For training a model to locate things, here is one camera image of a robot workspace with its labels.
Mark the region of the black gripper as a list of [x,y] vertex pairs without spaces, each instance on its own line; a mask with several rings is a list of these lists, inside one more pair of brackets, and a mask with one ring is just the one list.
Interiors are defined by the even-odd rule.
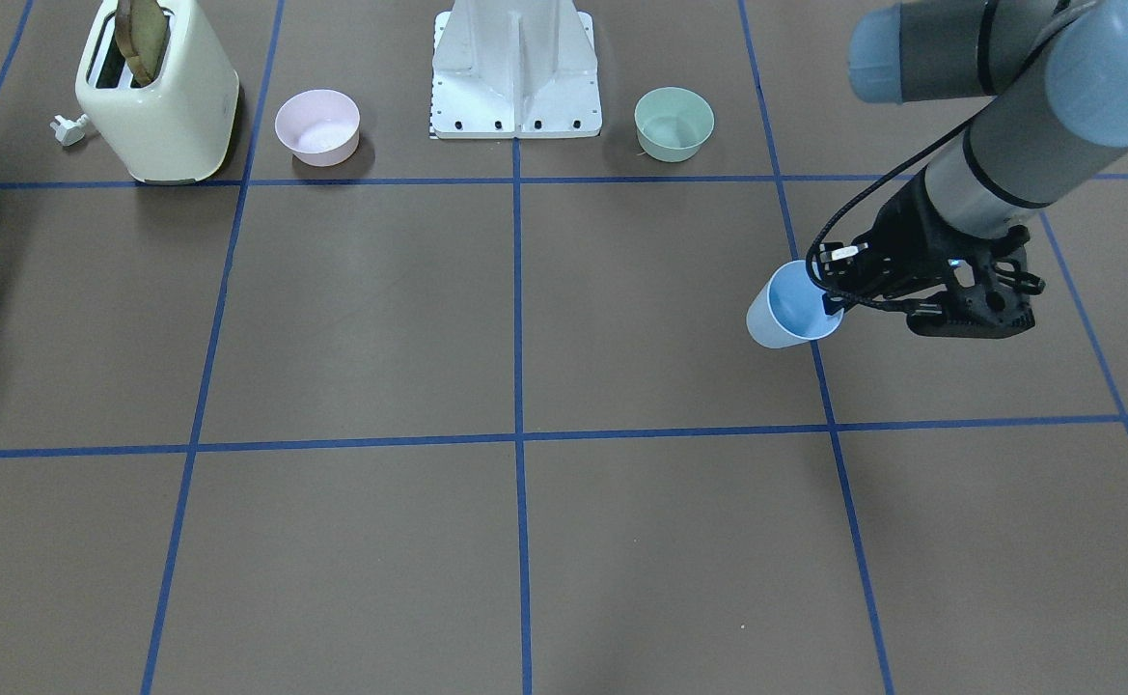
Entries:
[[904,296],[937,287],[922,273],[928,259],[925,237],[945,228],[959,230],[948,225],[931,203],[922,173],[881,206],[867,232],[851,243],[827,241],[841,217],[884,184],[878,181],[841,206],[814,239],[814,282],[825,293],[825,316],[837,316],[855,305],[876,311],[911,313],[920,307],[920,300]]

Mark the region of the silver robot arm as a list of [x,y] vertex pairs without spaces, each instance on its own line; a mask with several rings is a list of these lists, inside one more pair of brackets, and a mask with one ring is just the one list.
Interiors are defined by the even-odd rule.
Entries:
[[847,78],[869,104],[987,102],[908,159],[867,234],[812,241],[825,313],[1008,322],[1043,291],[1026,221],[1128,153],[1128,1],[885,6],[856,23]]

